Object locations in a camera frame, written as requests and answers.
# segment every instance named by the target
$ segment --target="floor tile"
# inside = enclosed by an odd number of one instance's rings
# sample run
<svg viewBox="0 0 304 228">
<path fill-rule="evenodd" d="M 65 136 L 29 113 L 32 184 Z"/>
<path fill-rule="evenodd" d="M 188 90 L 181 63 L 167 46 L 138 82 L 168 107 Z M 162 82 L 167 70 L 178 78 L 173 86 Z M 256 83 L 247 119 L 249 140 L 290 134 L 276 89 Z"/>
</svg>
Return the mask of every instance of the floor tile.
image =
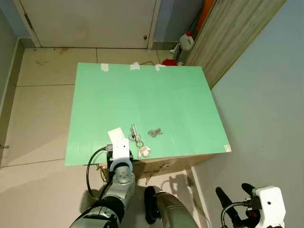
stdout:
<svg viewBox="0 0 304 228">
<path fill-rule="evenodd" d="M 17 86 L 74 84 L 79 62 L 96 63 L 96 49 L 27 48 Z"/>
<path fill-rule="evenodd" d="M 65 157 L 73 85 L 17 87 L 2 166 Z"/>
<path fill-rule="evenodd" d="M 169 52 L 169 50 L 157 50 L 157 55 L 160 59 L 160 63 L 162 63 L 165 59 L 173 59 L 173 54 Z"/>
<path fill-rule="evenodd" d="M 151 61 L 146 65 L 159 64 L 156 51 L 147 49 L 99 48 L 97 49 L 97 61 L 112 64 L 132 64 L 134 62 L 142 64 Z"/>
<path fill-rule="evenodd" d="M 64 166 L 49 161 L 0 169 L 0 220 L 3 227 L 67 228 L 93 202 L 87 194 L 85 166 Z M 183 203 L 189 200 L 184 172 L 152 177 L 148 185 L 161 186 Z M 90 170 L 90 184 L 97 193 L 103 187 L 100 172 Z M 125 213 L 122 228 L 159 228 L 160 220 L 145 221 L 145 179 L 139 180 Z"/>
</svg>

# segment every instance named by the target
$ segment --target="white door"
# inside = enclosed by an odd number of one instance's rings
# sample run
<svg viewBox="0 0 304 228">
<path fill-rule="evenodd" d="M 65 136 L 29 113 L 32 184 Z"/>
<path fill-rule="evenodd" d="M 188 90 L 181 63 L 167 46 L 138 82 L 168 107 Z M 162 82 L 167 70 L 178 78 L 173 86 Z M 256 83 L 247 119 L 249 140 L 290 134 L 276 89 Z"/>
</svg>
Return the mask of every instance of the white door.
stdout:
<svg viewBox="0 0 304 228">
<path fill-rule="evenodd" d="M 155 0 L 21 0 L 43 47 L 147 48 Z"/>
</svg>

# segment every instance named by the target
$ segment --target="wall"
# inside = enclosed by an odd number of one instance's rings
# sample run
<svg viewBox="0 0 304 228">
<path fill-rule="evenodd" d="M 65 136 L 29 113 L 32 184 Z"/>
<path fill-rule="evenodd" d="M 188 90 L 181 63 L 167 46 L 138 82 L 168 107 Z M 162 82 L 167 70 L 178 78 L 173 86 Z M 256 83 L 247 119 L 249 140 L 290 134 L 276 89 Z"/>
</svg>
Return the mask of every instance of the wall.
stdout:
<svg viewBox="0 0 304 228">
<path fill-rule="evenodd" d="M 29 33 L 17 12 L 13 0 L 0 0 L 0 9 L 9 21 L 16 36 L 20 38 L 29 38 Z"/>
<path fill-rule="evenodd" d="M 186 32 L 204 0 L 162 0 L 154 39 L 178 41 Z"/>
<path fill-rule="evenodd" d="M 213 228 L 215 188 L 240 201 L 243 182 L 280 187 L 285 227 L 304 227 L 303 18 L 303 0 L 288 0 L 212 90 L 232 148 L 196 167 Z"/>
<path fill-rule="evenodd" d="M 17 37 L 0 10 L 0 113 L 8 82 Z"/>
</svg>

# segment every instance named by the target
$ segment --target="red object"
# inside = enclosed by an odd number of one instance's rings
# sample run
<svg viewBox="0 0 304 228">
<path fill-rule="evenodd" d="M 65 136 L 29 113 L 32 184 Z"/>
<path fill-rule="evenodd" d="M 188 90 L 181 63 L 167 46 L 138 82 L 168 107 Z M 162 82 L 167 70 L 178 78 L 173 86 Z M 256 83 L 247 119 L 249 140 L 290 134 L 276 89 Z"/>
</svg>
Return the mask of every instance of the red object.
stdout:
<svg viewBox="0 0 304 228">
<path fill-rule="evenodd" d="M 178 66 L 174 59 L 165 59 L 161 64 L 165 66 Z"/>
</svg>

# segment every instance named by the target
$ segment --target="green tabletop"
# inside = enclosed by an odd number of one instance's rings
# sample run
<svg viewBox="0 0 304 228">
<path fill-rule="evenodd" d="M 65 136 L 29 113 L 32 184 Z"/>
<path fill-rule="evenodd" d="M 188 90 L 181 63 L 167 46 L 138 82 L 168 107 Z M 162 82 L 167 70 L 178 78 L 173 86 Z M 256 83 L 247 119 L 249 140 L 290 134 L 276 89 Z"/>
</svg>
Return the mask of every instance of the green tabletop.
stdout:
<svg viewBox="0 0 304 228">
<path fill-rule="evenodd" d="M 146 146 L 146 158 L 222 153 L 228 140 L 204 73 L 199 66 L 155 66 L 79 63 L 66 149 L 66 165 L 87 164 L 110 144 L 107 132 L 121 127 L 130 135 L 135 124 Z M 148 132 L 161 128 L 163 134 Z M 138 149 L 130 141 L 137 159 Z M 93 163 L 106 162 L 100 154 Z"/>
</svg>

